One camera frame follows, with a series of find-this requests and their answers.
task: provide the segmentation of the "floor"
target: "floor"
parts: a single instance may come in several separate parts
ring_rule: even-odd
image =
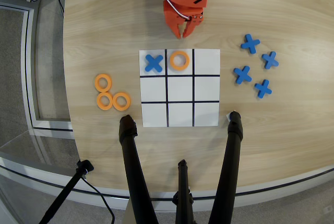
[[[34,137],[28,133],[20,74],[22,14],[0,10],[0,21],[0,63],[5,63],[0,65],[0,152],[74,169],[79,160],[74,140]],[[42,119],[70,119],[62,37],[63,17],[58,1],[41,0],[36,37],[36,84]],[[334,223],[333,196],[334,182],[328,182],[275,201],[235,208],[232,223]],[[2,176],[0,198],[10,204],[21,223],[37,223],[54,200],[54,196]],[[124,212],[116,210],[115,214],[116,223],[122,223]],[[210,212],[194,215],[197,223],[207,223]],[[158,219],[159,223],[175,223],[175,214],[158,214]],[[110,215],[103,207],[66,201],[51,223],[110,223]]]

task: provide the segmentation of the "wooden table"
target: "wooden table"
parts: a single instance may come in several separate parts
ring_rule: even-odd
[[[150,191],[177,191],[177,163],[188,162],[192,191],[215,190],[227,137],[226,114],[242,116],[238,186],[274,181],[333,164],[334,0],[208,0],[205,21],[178,40],[164,22],[163,0],[66,0],[64,68],[71,122],[95,186],[127,189],[120,118],[137,123],[136,145]],[[241,50],[244,36],[257,53]],[[139,50],[221,49],[219,127],[142,127]],[[261,55],[276,51],[279,67]],[[250,66],[253,82],[235,84],[233,69]],[[126,112],[102,111],[97,74],[112,76],[111,93],[126,91]],[[257,99],[256,82],[273,91]]]

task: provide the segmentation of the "tripod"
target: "tripod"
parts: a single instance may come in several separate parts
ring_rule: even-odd
[[[232,112],[230,120],[224,162],[209,224],[231,223],[232,219],[243,128],[239,113]],[[130,115],[121,118],[119,136],[136,222],[158,224],[135,144],[135,137],[138,136],[136,123]],[[188,187],[187,163],[182,160],[178,163],[178,191],[173,197],[173,203],[176,205],[176,224],[196,224],[193,202]]]

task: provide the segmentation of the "blue x piece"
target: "blue x piece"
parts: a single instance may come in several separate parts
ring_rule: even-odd
[[[146,60],[148,61],[148,65],[145,67],[145,71],[149,72],[153,68],[155,68],[158,71],[158,73],[162,72],[162,67],[159,65],[160,61],[163,60],[162,55],[153,58],[150,54],[148,54],[146,55]]]
[[[259,93],[257,96],[260,99],[262,99],[266,93],[269,95],[272,94],[272,91],[268,88],[268,85],[269,85],[269,80],[267,79],[263,80],[262,85],[260,85],[259,83],[255,84],[255,88],[259,90]]]
[[[241,84],[244,80],[247,82],[251,82],[252,78],[248,75],[250,68],[249,66],[244,66],[244,68],[242,70],[240,70],[239,68],[235,68],[234,72],[239,76],[238,79],[236,79],[236,83],[237,84]]]
[[[248,48],[251,54],[256,53],[255,46],[260,43],[260,40],[253,40],[250,34],[246,34],[245,38],[246,38],[245,40],[246,43],[241,44],[241,48],[242,49]]]
[[[278,61],[275,60],[276,52],[271,52],[268,54],[263,54],[262,58],[266,61],[265,69],[270,69],[272,66],[278,66]]]

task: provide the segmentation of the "game piece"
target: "game piece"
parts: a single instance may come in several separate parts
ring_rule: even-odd
[[[164,56],[162,75],[145,71],[147,54]],[[140,50],[142,126],[218,126],[220,58],[220,49]]]
[[[251,76],[248,75],[248,72],[250,70],[249,66],[244,66],[244,68],[242,70],[240,70],[239,68],[235,68],[234,72],[238,75],[238,78],[236,79],[236,83],[237,84],[241,84],[244,80],[247,82],[251,82],[252,78]]]
[[[106,96],[109,99],[109,104],[108,105],[104,105],[102,103],[101,99],[102,99],[103,96]],[[101,93],[99,93],[98,98],[97,98],[97,104],[98,104],[98,107],[100,109],[102,109],[102,110],[109,110],[113,106],[113,97],[112,97],[112,95],[109,92],[101,92]]]
[[[275,60],[276,52],[271,52],[268,54],[263,54],[262,58],[266,61],[265,69],[270,69],[272,66],[278,66],[278,61]]]
[[[174,59],[177,55],[182,55],[183,57],[185,57],[186,61],[185,61],[185,64],[183,66],[177,66],[175,63],[174,63]],[[176,51],[174,52],[172,55],[171,55],[171,59],[170,59],[170,62],[171,62],[171,66],[177,70],[177,71],[183,71],[184,69],[186,69],[190,63],[190,59],[189,59],[189,56],[186,52],[184,51]]]
[[[126,100],[126,105],[125,106],[122,107],[120,104],[118,104],[118,102],[117,102],[118,97],[123,97]],[[114,107],[117,110],[119,110],[119,111],[125,111],[131,105],[131,98],[130,98],[130,96],[127,93],[119,92],[119,93],[115,94],[115,96],[113,98],[113,104],[114,104]]]
[[[260,44],[260,40],[253,40],[250,34],[246,34],[245,36],[245,43],[241,44],[242,49],[249,49],[251,54],[256,53],[255,46]]]
[[[103,88],[100,86],[100,79],[106,79],[106,87]],[[108,74],[99,74],[98,76],[96,76],[95,78],[95,88],[97,91],[99,92],[107,92],[110,90],[112,85],[112,80],[111,77]]]
[[[260,85],[259,83],[255,84],[255,88],[259,90],[259,93],[257,96],[260,99],[262,99],[266,93],[269,95],[272,94],[272,91],[268,88],[268,85],[269,85],[269,80],[267,79],[263,80],[262,85]]]
[[[153,68],[155,68],[158,73],[162,72],[162,67],[159,65],[159,63],[163,60],[163,57],[161,55],[153,58],[150,54],[148,54],[146,55],[146,59],[149,64],[145,67],[145,71],[149,72]]]

